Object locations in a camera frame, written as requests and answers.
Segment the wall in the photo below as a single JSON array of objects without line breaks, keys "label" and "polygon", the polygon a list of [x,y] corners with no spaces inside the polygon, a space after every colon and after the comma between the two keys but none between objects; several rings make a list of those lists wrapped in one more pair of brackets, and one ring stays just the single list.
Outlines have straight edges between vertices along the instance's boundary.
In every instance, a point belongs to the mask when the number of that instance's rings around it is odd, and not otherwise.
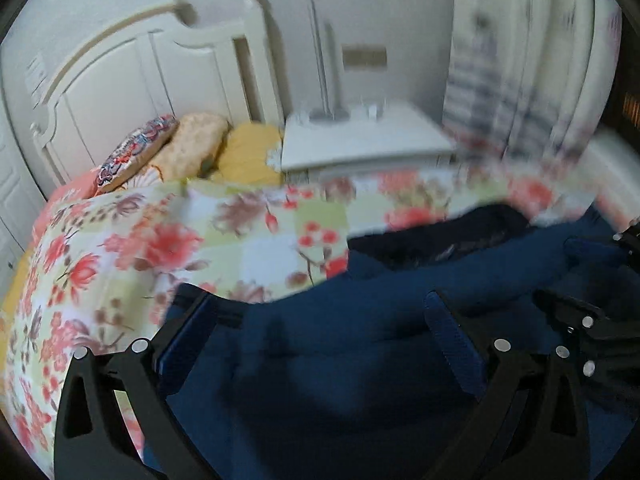
[{"label": "wall", "polygon": [[[53,185],[31,141],[30,124],[46,124],[32,110],[24,70],[41,52],[51,74],[83,40],[105,24],[164,0],[29,0],[2,43],[0,64],[6,104],[31,171],[45,194]],[[238,16],[242,0],[189,0],[208,25]],[[268,0],[270,33],[285,112],[320,104],[306,0]],[[345,101],[405,98],[440,121],[449,62],[453,0],[316,0],[335,43],[384,44],[384,72],[338,68]],[[324,41],[328,35],[324,30]]]}]

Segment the nightstand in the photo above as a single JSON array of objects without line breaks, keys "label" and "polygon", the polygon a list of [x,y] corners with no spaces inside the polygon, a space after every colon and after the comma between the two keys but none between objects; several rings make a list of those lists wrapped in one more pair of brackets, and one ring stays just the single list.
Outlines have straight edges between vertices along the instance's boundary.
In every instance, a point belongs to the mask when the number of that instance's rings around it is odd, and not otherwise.
[{"label": "nightstand", "polygon": [[291,114],[285,126],[282,171],[294,178],[308,172],[308,179],[316,181],[448,165],[455,154],[455,143],[409,103],[395,102],[380,110],[361,105],[350,114],[348,121],[338,123],[311,123],[303,114]]}]

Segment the headboard panel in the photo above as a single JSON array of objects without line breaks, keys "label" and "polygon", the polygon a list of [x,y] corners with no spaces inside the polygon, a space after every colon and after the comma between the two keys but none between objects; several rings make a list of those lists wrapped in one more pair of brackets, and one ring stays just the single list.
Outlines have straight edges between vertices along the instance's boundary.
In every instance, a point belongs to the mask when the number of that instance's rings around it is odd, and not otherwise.
[{"label": "headboard panel", "polygon": [[264,14],[246,0],[240,20],[190,28],[174,0],[111,25],[57,71],[43,99],[49,123],[34,142],[58,184],[101,164],[133,129],[158,115],[220,114],[249,120],[237,40],[246,40],[265,122],[282,126]]}]

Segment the floral bedsheet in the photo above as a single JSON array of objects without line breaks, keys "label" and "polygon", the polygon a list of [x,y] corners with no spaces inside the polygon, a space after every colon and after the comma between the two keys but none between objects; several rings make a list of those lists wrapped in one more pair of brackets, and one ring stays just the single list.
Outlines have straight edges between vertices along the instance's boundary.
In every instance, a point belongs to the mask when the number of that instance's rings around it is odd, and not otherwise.
[{"label": "floral bedsheet", "polygon": [[[0,407],[52,477],[56,412],[76,346],[114,352],[151,338],[181,282],[263,303],[343,272],[348,235],[441,221],[498,200],[548,224],[581,216],[594,200],[579,177],[539,173],[463,167],[263,190],[190,180],[66,205],[34,248],[8,328]],[[120,401],[140,450],[140,428],[126,396]]]}]

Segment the curtain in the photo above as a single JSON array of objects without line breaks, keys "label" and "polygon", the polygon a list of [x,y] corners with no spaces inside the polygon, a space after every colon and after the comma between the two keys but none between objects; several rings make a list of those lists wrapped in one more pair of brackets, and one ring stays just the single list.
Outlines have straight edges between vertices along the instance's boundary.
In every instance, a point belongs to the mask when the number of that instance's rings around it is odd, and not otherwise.
[{"label": "curtain", "polygon": [[454,0],[444,129],[471,153],[577,160],[621,30],[615,0]]}]

